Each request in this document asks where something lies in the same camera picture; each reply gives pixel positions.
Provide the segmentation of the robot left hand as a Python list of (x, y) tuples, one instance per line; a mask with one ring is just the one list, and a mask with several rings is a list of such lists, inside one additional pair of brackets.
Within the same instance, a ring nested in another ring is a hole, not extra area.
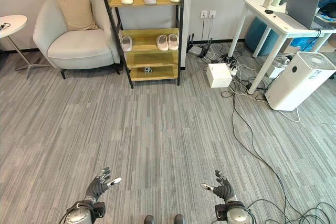
[(117, 177), (108, 182), (110, 179), (110, 173), (111, 170), (108, 166), (101, 170), (101, 173), (96, 176), (88, 186), (85, 192), (85, 200), (97, 203), (98, 199), (105, 191), (122, 181), (121, 177)]

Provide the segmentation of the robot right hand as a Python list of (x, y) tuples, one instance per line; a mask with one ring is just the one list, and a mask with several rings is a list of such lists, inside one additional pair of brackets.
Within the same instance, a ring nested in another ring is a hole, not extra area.
[(225, 203), (231, 201), (237, 201), (237, 197), (233, 189), (233, 186), (230, 184), (230, 182), (225, 177), (223, 172), (215, 170), (215, 176), (217, 177), (216, 181), (219, 183), (218, 186), (213, 187), (206, 183), (201, 183), (201, 187), (204, 190), (211, 191), (217, 197), (223, 199)]

